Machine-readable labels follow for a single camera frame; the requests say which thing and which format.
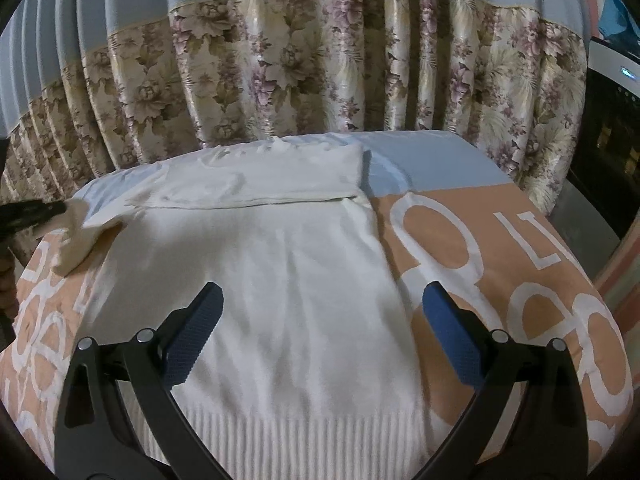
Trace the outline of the white knit sweater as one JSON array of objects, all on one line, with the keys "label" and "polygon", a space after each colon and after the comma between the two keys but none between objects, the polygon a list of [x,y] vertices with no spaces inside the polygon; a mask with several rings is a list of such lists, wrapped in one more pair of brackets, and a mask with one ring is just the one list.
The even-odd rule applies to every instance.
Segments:
[{"label": "white knit sweater", "polygon": [[109,228],[80,333],[155,327],[208,283],[169,379],[235,479],[407,479],[425,454],[409,315],[358,144],[242,144],[168,162],[64,235],[69,276]]}]

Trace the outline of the pink striped bedsheet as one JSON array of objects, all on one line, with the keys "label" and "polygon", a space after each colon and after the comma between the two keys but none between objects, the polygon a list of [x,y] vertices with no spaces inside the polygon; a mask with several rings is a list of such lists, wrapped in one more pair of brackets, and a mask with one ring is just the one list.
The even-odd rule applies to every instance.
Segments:
[{"label": "pink striped bedsheet", "polygon": [[594,284],[610,310],[615,313],[639,303],[639,216]]}]

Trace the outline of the floral and blue curtain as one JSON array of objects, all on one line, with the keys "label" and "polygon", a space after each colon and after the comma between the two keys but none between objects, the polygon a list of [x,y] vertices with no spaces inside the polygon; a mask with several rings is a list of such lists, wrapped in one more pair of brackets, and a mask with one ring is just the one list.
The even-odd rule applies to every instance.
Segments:
[{"label": "floral and blue curtain", "polygon": [[22,0],[1,35],[4,200],[219,144],[446,130],[544,214],[597,0]]}]

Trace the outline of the orange and blue lettered blanket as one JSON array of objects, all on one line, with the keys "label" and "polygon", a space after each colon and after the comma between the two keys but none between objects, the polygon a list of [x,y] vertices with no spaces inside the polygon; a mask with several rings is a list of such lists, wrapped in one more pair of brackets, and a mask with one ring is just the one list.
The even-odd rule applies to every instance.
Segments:
[{"label": "orange and blue lettered blanket", "polygon": [[[631,409],[631,374],[620,329],[585,271],[529,198],[476,148],[425,131],[325,134],[276,139],[360,144],[368,154],[361,186],[416,346],[424,403],[422,465],[471,400],[422,310],[431,282],[490,330],[519,344],[565,341],[584,400],[588,469],[602,460]],[[91,182],[78,197],[84,221],[166,162]],[[43,237],[18,282],[16,341],[1,356],[1,400],[40,460],[54,459],[63,382],[105,256],[109,228],[77,271],[54,272],[63,232]]]}]

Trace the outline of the dark appliance with light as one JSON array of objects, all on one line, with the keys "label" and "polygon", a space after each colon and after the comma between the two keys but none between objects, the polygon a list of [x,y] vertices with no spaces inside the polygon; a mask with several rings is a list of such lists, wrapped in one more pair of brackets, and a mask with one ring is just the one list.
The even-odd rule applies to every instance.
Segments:
[{"label": "dark appliance with light", "polygon": [[639,58],[593,38],[568,180],[624,237],[639,210]]}]

